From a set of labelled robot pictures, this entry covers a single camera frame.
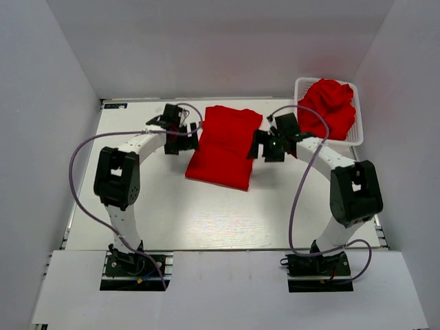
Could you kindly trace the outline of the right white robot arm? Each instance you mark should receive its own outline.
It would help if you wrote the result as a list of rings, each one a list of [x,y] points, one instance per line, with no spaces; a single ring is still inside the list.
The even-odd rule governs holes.
[[[292,113],[268,118],[267,131],[255,130],[248,158],[263,156],[267,162],[282,162],[286,154],[307,163],[290,215],[296,212],[301,190],[309,171],[314,168],[329,180],[331,218],[322,234],[313,241],[310,251],[300,252],[290,241],[295,256],[311,259],[311,268],[326,274],[336,264],[335,255],[357,243],[354,233],[369,222],[384,207],[375,166],[347,158],[326,146],[325,138],[302,132]]]

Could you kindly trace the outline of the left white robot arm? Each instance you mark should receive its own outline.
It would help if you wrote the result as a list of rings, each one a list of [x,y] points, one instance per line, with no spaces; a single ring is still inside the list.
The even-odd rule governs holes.
[[[130,274],[145,266],[143,241],[136,226],[134,204],[140,195],[140,167],[157,149],[167,155],[199,148],[202,121],[186,124],[186,103],[166,104],[164,111],[146,123],[145,129],[117,147],[101,149],[93,192],[104,205],[114,228],[109,250]]]

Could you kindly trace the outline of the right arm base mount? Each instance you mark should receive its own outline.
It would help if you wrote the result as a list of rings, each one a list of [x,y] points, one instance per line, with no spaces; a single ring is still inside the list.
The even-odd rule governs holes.
[[[289,293],[352,292],[351,269],[347,254],[300,257],[287,254],[280,260],[287,268]]]

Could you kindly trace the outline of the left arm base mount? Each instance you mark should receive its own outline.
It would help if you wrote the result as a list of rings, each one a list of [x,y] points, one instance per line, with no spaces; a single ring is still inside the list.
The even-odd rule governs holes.
[[[100,291],[164,292],[166,288],[163,286],[157,267],[164,277],[166,286],[168,286],[173,271],[173,254],[153,253],[151,257],[156,266],[145,258],[136,261],[134,265],[128,264],[107,252],[100,280]]]

